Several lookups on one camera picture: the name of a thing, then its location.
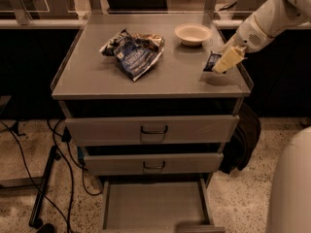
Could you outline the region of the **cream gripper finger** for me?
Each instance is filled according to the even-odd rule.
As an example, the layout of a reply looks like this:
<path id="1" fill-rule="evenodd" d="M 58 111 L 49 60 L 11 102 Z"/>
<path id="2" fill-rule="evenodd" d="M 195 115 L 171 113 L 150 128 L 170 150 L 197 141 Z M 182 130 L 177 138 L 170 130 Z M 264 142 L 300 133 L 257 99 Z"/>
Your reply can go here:
<path id="1" fill-rule="evenodd" d="M 235 47 L 236 46 L 236 41 L 235 37 L 232 36 L 222 47 L 222 52 L 226 52 L 229 48 Z"/>
<path id="2" fill-rule="evenodd" d="M 212 71 L 222 74 L 234 67 L 244 59 L 246 48 L 241 46 L 229 46 L 221 48 L 221 58 L 216 62 Z"/>

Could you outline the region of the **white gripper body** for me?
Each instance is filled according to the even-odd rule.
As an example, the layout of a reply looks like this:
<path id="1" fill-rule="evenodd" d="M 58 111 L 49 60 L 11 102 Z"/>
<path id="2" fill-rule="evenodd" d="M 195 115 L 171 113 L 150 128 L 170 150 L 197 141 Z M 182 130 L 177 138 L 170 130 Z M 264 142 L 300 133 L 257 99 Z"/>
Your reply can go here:
<path id="1" fill-rule="evenodd" d="M 258 52 L 275 38 L 276 27 L 272 17 L 250 15 L 237 29 L 234 41 L 245 52 Z"/>

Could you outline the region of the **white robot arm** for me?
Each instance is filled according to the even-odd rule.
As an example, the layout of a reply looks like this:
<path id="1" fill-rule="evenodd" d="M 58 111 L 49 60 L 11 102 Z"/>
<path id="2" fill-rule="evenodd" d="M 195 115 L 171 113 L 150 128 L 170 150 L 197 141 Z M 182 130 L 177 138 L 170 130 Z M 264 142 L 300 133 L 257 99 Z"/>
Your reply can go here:
<path id="1" fill-rule="evenodd" d="M 248 16 L 221 49 L 213 67 L 221 74 L 285 30 L 311 17 L 311 0 L 267 0 Z M 311 127 L 293 136 L 279 157 L 265 233 L 311 233 Z"/>

